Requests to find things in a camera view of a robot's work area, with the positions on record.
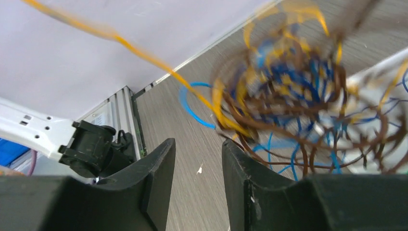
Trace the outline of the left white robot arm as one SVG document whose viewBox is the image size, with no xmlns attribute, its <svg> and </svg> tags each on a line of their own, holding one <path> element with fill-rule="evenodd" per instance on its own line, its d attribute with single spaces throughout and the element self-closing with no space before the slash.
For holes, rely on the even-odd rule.
<svg viewBox="0 0 408 231">
<path fill-rule="evenodd" d="M 31 151 L 11 163 L 11 169 L 27 175 L 91 182 L 141 158 L 133 106 L 125 96 L 111 96 L 78 121 L 1 99 L 0 136 Z"/>
</svg>

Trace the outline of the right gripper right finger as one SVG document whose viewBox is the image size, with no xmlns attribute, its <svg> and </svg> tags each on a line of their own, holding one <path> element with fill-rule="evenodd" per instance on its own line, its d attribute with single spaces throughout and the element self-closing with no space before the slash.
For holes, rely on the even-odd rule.
<svg viewBox="0 0 408 231">
<path fill-rule="evenodd" d="M 233 231 L 405 231 L 407 175 L 316 174 L 300 181 L 273 172 L 232 140 L 222 145 Z"/>
</svg>

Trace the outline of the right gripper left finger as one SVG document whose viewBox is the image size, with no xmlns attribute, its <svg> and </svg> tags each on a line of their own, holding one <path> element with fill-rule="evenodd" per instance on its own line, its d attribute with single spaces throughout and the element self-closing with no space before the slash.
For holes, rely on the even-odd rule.
<svg viewBox="0 0 408 231">
<path fill-rule="evenodd" d="M 166 139 L 95 185 L 69 176 L 2 176 L 3 231 L 164 231 L 176 156 Z"/>
</svg>

